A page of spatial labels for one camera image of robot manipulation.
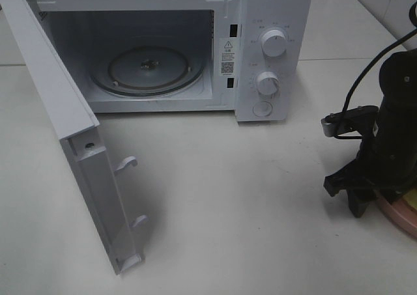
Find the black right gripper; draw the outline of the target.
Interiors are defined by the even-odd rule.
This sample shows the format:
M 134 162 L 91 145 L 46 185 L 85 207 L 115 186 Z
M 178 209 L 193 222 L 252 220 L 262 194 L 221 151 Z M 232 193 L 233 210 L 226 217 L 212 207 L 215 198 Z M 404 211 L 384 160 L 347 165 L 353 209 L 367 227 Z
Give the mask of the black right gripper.
M 416 120 L 375 119 L 361 140 L 355 159 L 324 178 L 330 196 L 347 192 L 356 218 L 380 195 L 392 203 L 416 185 Z

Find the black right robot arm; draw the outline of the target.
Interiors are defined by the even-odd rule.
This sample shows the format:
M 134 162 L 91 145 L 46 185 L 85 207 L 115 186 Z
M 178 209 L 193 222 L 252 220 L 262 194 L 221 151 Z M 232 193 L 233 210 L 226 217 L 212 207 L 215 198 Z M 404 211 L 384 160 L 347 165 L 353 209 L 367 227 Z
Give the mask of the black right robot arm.
M 359 218 L 382 197 L 393 203 L 416 186 L 416 50 L 393 53 L 381 66 L 381 105 L 366 105 L 322 119 L 327 137 L 358 132 L 355 159 L 326 176 L 330 196 L 341 190 Z

